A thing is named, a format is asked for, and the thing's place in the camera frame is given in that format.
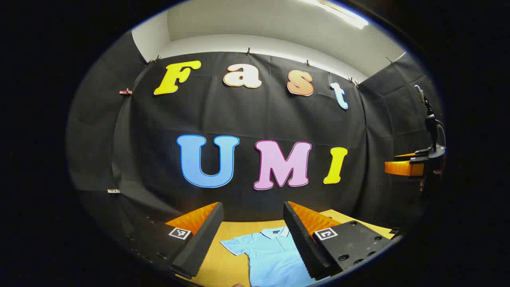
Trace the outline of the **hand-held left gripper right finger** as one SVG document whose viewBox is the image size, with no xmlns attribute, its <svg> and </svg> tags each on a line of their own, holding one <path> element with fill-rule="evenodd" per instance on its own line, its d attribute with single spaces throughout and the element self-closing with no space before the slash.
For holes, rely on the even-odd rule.
<svg viewBox="0 0 510 287">
<path fill-rule="evenodd" d="M 291 201 L 283 204 L 283 218 L 308 274 L 315 280 L 347 273 L 401 237 L 400 230 L 351 218 L 334 220 Z"/>
</svg>

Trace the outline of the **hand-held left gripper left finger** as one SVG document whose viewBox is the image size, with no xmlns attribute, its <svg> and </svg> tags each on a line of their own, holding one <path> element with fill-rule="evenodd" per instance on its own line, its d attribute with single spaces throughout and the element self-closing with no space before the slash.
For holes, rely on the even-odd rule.
<svg viewBox="0 0 510 287">
<path fill-rule="evenodd" d="M 214 202 L 183 212 L 165 202 L 120 202 L 124 245 L 160 273 L 191 279 L 199 273 L 224 219 Z"/>
</svg>

